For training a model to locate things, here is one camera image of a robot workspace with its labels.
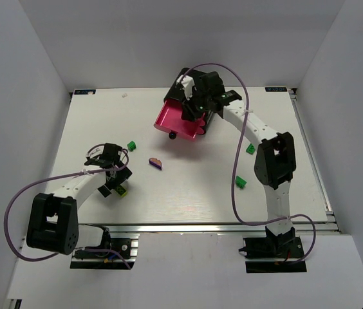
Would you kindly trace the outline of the small green lego brick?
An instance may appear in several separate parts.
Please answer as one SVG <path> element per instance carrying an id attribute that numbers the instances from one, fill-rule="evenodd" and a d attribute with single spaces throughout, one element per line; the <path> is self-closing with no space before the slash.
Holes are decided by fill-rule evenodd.
<path id="1" fill-rule="evenodd" d="M 127 148 L 129 151 L 134 151 L 136 149 L 136 143 L 134 141 L 130 141 L 130 143 L 128 143 Z"/>

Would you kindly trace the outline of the aluminium front rail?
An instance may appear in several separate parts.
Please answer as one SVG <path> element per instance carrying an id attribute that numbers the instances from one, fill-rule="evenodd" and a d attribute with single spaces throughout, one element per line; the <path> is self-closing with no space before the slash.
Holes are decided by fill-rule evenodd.
<path id="1" fill-rule="evenodd" d="M 106 226 L 111 232 L 127 232 L 127 233 L 197 233 L 197 232 L 264 232 L 265 228 L 262 226 L 251 227 L 242 224 L 179 224 L 179 225 L 100 225 Z M 297 221 L 293 223 L 296 232 L 313 232 L 311 223 Z M 315 223 L 316 231 L 319 234 L 325 233 L 340 233 L 339 227 L 336 222 L 327 221 Z"/>

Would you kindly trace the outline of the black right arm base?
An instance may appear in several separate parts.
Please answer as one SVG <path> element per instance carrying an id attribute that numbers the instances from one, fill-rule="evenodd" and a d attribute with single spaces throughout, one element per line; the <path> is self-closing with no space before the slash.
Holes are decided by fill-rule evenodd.
<path id="1" fill-rule="evenodd" d="M 245 259 L 248 274 L 290 274 L 307 272 L 302 260 L 304 249 L 301 239 L 292 227 L 284 234 L 275 235 L 265 229 L 264 237 L 243 239 L 243 247 L 238 250 Z"/>

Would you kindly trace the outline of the black drawer cabinet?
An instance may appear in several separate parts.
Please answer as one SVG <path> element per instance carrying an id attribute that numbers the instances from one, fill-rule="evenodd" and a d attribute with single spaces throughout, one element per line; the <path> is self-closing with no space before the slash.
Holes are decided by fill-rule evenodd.
<path id="1" fill-rule="evenodd" d="M 184 68 L 163 99 L 156 125 L 168 132 L 171 139 L 194 140 L 207 132 L 214 116 L 215 100 L 224 92 L 223 81 L 217 72 Z"/>

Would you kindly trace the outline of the lime lego brick with studs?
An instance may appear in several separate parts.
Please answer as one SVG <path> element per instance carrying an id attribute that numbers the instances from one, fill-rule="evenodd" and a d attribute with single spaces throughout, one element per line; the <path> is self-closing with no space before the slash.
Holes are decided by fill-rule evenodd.
<path id="1" fill-rule="evenodd" d="M 119 195 L 119 197 L 123 198 L 127 194 L 126 188 L 119 185 L 115 188 L 115 192 Z"/>

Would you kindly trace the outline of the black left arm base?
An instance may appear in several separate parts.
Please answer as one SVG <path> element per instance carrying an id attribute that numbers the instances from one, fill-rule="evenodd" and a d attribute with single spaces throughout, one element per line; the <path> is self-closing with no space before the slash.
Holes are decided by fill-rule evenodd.
<path id="1" fill-rule="evenodd" d="M 79 242 L 71 254 L 75 270 L 131 270 L 138 252 L 138 236 L 113 232 L 106 226 L 80 225 Z"/>

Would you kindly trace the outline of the green sloped lego brick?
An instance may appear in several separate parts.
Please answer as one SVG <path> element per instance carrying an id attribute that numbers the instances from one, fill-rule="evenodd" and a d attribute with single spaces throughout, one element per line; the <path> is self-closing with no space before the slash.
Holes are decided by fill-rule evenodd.
<path id="1" fill-rule="evenodd" d="M 245 186 L 246 186 L 246 184 L 247 184 L 247 181 L 246 180 L 244 180 L 242 177 L 240 177 L 240 176 L 236 176 L 235 177 L 235 184 L 236 184 L 236 186 L 237 187 L 239 187 L 240 189 L 243 189 Z"/>

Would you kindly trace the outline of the purple curved butterfly lego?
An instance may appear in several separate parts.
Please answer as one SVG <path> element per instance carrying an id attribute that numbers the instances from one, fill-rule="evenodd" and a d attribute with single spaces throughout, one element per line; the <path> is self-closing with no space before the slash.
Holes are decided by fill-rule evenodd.
<path id="1" fill-rule="evenodd" d="M 150 158 L 149 159 L 149 164 L 152 165 L 153 167 L 159 169 L 159 170 L 162 170 L 162 168 L 163 168 L 162 162 L 157 158 Z"/>

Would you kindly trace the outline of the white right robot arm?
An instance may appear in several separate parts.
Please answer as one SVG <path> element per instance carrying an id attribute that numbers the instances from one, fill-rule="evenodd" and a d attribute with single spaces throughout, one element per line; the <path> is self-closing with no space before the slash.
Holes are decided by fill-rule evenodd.
<path id="1" fill-rule="evenodd" d="M 280 133 L 265 124 L 250 110 L 250 97 L 226 91 L 217 72 L 191 77 L 189 72 L 176 79 L 183 90 L 182 119 L 194 121 L 206 112 L 219 115 L 240 130 L 256 149 L 254 173 L 265 189 L 268 219 L 266 235 L 289 242 L 295 237 L 290 219 L 290 184 L 296 170 L 293 136 Z"/>

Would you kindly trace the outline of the blue label left corner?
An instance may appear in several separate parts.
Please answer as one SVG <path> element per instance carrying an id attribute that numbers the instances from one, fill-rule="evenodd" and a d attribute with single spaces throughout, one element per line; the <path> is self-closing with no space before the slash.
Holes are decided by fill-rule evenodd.
<path id="1" fill-rule="evenodd" d="M 94 95 L 96 93 L 95 89 L 76 89 L 74 95 Z"/>

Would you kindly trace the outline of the green flat lego brick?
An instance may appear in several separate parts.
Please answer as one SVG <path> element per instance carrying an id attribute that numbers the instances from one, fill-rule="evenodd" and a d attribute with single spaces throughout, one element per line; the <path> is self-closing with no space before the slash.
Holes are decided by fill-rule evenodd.
<path id="1" fill-rule="evenodd" d="M 248 154 L 250 154 L 250 155 L 254 154 L 254 153 L 255 153 L 255 151 L 256 151 L 256 149 L 255 149 L 255 147 L 254 147 L 252 144 L 250 144 L 250 145 L 247 147 L 247 149 L 246 149 L 246 152 L 247 152 Z"/>

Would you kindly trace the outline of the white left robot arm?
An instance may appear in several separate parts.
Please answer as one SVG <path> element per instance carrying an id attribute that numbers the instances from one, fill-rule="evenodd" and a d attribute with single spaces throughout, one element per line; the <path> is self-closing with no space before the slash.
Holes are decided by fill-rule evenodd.
<path id="1" fill-rule="evenodd" d="M 79 228 L 78 210 L 95 192 L 107 198 L 114 192 L 125 193 L 122 184 L 132 172 L 122 161 L 127 150 L 106 143 L 100 152 L 92 149 L 86 155 L 85 167 L 98 167 L 100 173 L 82 171 L 51 193 L 39 193 L 32 203 L 26 242 L 37 248 L 69 255 L 77 247 L 100 248 L 106 234 L 102 227 Z"/>

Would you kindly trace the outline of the pink drawer with black knob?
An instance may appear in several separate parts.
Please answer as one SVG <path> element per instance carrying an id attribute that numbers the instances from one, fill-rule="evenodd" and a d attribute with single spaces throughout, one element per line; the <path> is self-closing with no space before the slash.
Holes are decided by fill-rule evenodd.
<path id="1" fill-rule="evenodd" d="M 154 123 L 154 127 L 165 133 L 176 135 L 176 138 L 195 141 L 196 137 L 204 133 L 205 114 L 191 122 L 182 119 L 182 103 L 177 100 L 168 99 Z"/>

